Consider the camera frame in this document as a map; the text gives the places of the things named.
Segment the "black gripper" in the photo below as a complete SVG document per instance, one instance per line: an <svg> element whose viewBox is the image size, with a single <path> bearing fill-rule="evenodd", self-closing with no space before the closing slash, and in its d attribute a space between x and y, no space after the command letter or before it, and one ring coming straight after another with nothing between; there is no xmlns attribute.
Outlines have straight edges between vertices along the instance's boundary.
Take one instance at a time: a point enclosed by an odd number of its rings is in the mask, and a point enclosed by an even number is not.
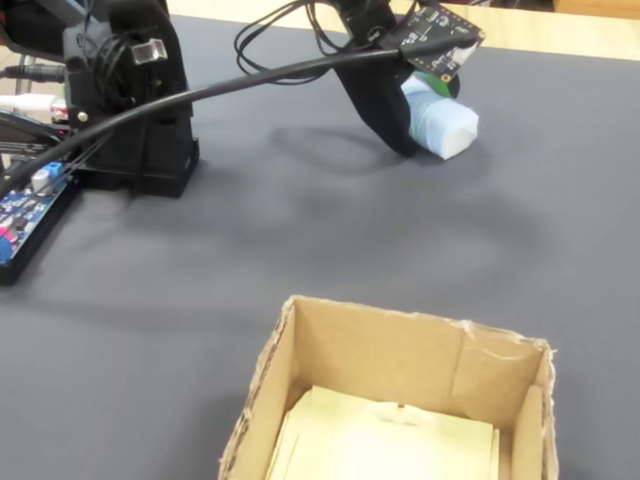
<svg viewBox="0 0 640 480"><path fill-rule="evenodd" d="M401 85L413 68L397 48L373 47L404 23L393 13L389 0L338 0L335 2L349 40L341 55L373 54L375 59L334 68L361 120L395 153L411 157L419 146L409 134L410 107ZM457 98L458 76L448 82L415 70L414 75L443 97Z"/></svg>

